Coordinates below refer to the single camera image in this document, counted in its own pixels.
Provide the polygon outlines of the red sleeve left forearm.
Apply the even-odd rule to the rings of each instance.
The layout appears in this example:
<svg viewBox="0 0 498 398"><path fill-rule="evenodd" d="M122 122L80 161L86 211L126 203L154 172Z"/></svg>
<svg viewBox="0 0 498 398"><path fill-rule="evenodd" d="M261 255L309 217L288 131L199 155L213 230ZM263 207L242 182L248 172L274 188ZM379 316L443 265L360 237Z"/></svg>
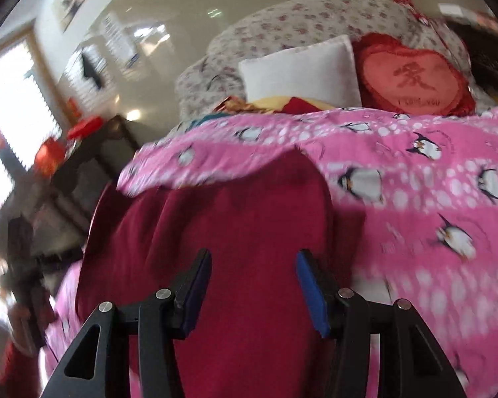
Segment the red sleeve left forearm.
<svg viewBox="0 0 498 398"><path fill-rule="evenodd" d="M9 340L5 347L0 385L6 397L38 398L41 393L38 356L26 356Z"/></svg>

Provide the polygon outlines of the left hand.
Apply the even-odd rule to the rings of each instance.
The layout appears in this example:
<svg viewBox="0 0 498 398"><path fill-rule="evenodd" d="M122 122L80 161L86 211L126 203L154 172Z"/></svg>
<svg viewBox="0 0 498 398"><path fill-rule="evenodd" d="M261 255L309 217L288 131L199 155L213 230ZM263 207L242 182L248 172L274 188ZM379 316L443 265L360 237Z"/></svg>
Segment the left hand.
<svg viewBox="0 0 498 398"><path fill-rule="evenodd" d="M29 334L24 326L25 323L29 322L31 317L29 309L22 304L15 303L9 308L8 317L11 328L10 338L16 349L27 357L36 356L38 351L33 344L29 343ZM38 326L45 331L50 324L57 320L57 313L48 302L45 302L39 311Z"/></svg>

